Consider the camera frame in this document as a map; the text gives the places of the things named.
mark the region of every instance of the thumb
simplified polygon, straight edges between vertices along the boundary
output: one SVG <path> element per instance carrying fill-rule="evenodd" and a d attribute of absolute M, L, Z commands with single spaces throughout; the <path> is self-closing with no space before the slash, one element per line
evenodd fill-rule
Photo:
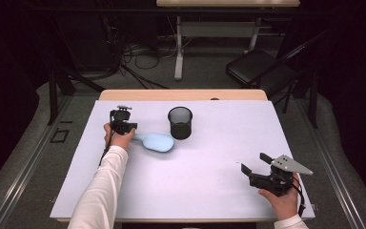
<path fill-rule="evenodd" d="M 273 203 L 275 201 L 275 199 L 277 198 L 273 193 L 264 190 L 264 189 L 260 189 L 258 191 L 258 193 L 263 196 L 264 198 L 266 198 L 270 203 Z"/>

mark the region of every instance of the human arm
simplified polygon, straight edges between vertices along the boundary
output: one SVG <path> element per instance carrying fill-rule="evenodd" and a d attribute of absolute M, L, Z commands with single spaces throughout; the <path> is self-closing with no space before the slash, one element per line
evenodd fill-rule
<path fill-rule="evenodd" d="M 299 177 L 296 173 L 293 173 L 293 177 L 294 185 L 298 188 Z M 272 204 L 274 213 L 278 219 L 278 221 L 274 223 L 275 229 L 308 228 L 307 225 L 302 221 L 302 218 L 297 213 L 298 192 L 295 188 L 291 188 L 285 195 L 281 197 L 277 197 L 273 193 L 264 189 L 260 189 L 258 193 Z"/>
<path fill-rule="evenodd" d="M 113 228 L 117 197 L 128 160 L 127 150 L 135 129 L 126 135 L 112 135 L 109 124 L 104 129 L 105 141 L 110 140 L 111 147 L 76 204 L 69 228 Z"/>

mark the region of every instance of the human hand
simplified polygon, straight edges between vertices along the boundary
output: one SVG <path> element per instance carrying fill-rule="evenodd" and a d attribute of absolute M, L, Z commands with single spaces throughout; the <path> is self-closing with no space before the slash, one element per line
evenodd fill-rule
<path fill-rule="evenodd" d="M 111 140 L 111 146 L 116 145 L 123 148 L 125 151 L 129 149 L 130 141 L 132 140 L 133 136 L 135 135 L 135 128 L 125 135 L 119 135 L 118 133 L 114 133 L 112 135 L 112 127 L 110 123 L 106 123 L 103 128 L 105 129 L 105 142 L 108 144 L 109 140 Z"/>
<path fill-rule="evenodd" d="M 298 188 L 298 174 L 293 173 L 293 177 L 293 185 Z M 289 219 L 297 214 L 298 192 L 294 187 L 289 189 L 287 193 L 281 197 L 264 189 L 260 189 L 258 193 L 272 204 L 278 220 Z"/>

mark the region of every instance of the white tabletop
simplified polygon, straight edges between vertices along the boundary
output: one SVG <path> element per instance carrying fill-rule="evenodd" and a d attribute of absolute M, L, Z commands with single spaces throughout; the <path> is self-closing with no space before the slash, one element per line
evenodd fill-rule
<path fill-rule="evenodd" d="M 193 133 L 176 140 L 160 154 L 132 142 L 118 199 L 118 221 L 261 221 L 273 220 L 270 203 L 249 185 L 240 171 L 246 164 L 254 173 L 268 175 L 270 165 L 259 159 L 292 157 L 275 108 L 270 101 L 96 101 L 74 154 L 70 170 L 51 212 L 67 220 L 92 180 L 103 153 L 103 124 L 117 105 L 132 107 L 130 122 L 137 133 L 167 134 L 167 113 L 176 106 L 193 112 Z M 304 190 L 307 208 L 315 214 Z"/>
<path fill-rule="evenodd" d="M 158 7 L 298 7 L 298 0 L 156 0 Z"/>

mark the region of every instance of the black chair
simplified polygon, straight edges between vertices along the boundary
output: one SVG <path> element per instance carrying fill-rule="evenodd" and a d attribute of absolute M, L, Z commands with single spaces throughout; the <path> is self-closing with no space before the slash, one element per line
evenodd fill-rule
<path fill-rule="evenodd" d="M 292 51 L 276 59 L 261 50 L 252 50 L 227 64 L 225 72 L 237 81 L 245 89 L 262 89 L 271 99 L 274 94 L 288 87 L 286 94 L 280 97 L 274 104 L 286 98 L 283 113 L 287 112 L 293 85 L 303 75 L 316 69 L 316 60 L 308 65 L 302 64 L 302 68 L 296 65 L 299 56 L 308 48 L 317 45 L 327 32 L 323 31 L 314 38 L 299 45 Z"/>

